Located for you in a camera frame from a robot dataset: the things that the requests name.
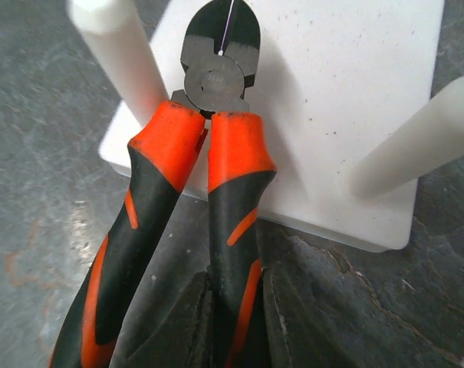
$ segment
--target orange stripe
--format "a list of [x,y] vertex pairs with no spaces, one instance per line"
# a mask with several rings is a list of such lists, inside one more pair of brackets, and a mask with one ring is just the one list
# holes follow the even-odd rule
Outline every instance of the orange stripe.
[[126,206],[127,217],[130,219],[131,228],[136,230],[138,228],[138,216],[137,211],[134,208],[133,197],[129,189],[127,190],[126,198],[124,199],[124,205]]
[[256,259],[250,271],[248,272],[247,285],[245,286],[244,297],[242,305],[240,306],[239,317],[237,318],[237,327],[233,335],[232,347],[230,348],[228,358],[226,360],[225,368],[232,368],[234,360],[239,357],[242,351],[245,338],[247,337],[248,324],[252,316],[252,309],[254,308],[255,293],[257,292],[257,284],[261,279],[261,260]]
[[164,101],[129,145],[145,156],[182,192],[206,137],[206,119],[197,111]]
[[213,115],[208,167],[208,192],[246,174],[276,170],[265,145],[261,117],[253,113]]
[[84,319],[82,320],[81,366],[83,368],[104,368],[109,364],[110,358],[114,352],[114,347],[116,346],[116,339],[105,345],[97,345],[95,340],[97,298],[99,294],[100,277],[102,275],[102,264],[104,262],[108,240],[109,238],[106,236],[100,246],[88,282]]
[[229,246],[235,245],[235,243],[240,239],[244,232],[246,232],[247,229],[252,226],[255,220],[257,220],[257,207],[251,210],[250,213],[240,221],[240,223],[230,235],[229,240],[226,241],[226,244]]

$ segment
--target white board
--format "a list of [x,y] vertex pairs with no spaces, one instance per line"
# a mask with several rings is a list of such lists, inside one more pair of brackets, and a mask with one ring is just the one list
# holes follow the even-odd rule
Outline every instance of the white board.
[[[169,94],[183,88],[186,27],[206,0],[171,0],[150,42]],[[372,203],[351,198],[349,170],[428,100],[443,0],[248,1],[262,29],[255,86],[278,175],[261,217],[368,251],[409,241],[416,183]],[[100,156],[130,174],[140,125],[122,103]],[[206,199],[209,137],[185,193]]]

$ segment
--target metal jaw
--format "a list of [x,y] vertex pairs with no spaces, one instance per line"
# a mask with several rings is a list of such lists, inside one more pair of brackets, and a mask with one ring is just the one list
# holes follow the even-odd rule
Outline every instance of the metal jaw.
[[187,28],[180,59],[184,90],[175,91],[172,100],[206,118],[217,111],[248,111],[243,98],[255,82],[260,42],[257,18],[242,0],[232,8],[230,1],[208,3]]

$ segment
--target white peg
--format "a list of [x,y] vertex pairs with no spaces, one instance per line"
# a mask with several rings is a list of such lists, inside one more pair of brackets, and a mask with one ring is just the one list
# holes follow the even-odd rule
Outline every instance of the white peg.
[[350,191],[371,199],[464,155],[464,77],[426,106],[354,167]]
[[68,15],[144,127],[167,98],[133,0],[68,0]]

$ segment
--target wire cutter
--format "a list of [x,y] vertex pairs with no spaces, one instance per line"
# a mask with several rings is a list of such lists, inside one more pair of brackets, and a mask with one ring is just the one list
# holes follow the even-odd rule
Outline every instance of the wire cutter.
[[189,23],[181,54],[184,89],[161,103],[128,143],[124,205],[67,313],[49,367],[109,365],[124,316],[206,138],[207,119],[212,365],[268,360],[255,223],[276,167],[262,119],[244,101],[255,82],[260,41],[257,18],[242,0],[211,1]]

